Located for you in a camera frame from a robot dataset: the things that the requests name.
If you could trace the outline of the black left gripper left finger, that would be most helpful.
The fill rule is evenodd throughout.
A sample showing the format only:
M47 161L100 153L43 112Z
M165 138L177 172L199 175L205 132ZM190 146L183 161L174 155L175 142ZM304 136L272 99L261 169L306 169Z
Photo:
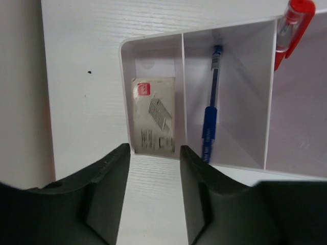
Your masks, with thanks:
M1 184L1 244L116 244L129 165L123 143L43 188Z

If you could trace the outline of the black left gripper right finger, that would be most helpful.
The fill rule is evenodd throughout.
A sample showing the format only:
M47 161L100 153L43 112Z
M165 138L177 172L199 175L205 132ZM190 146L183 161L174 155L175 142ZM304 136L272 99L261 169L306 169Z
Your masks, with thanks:
M189 244L326 244L325 181L244 185L180 148Z

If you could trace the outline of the blue ballpoint pen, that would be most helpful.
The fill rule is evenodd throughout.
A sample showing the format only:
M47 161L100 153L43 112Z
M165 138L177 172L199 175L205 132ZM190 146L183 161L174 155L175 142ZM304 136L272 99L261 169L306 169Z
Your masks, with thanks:
M204 111L204 121L202 127L202 151L201 158L205 163L209 163L212 155L212 145L216 135L217 124L217 93L219 87L219 75L220 75L220 60L223 53L223 47L221 45L214 46L214 52L212 54L212 83L211 92L209 97L209 105Z

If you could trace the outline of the red ballpoint pen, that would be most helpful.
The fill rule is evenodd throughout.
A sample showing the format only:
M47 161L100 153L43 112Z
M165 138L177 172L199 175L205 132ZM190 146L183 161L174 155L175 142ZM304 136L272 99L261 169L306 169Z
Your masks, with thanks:
M316 12L313 1L290 0L277 24L274 69L295 50Z

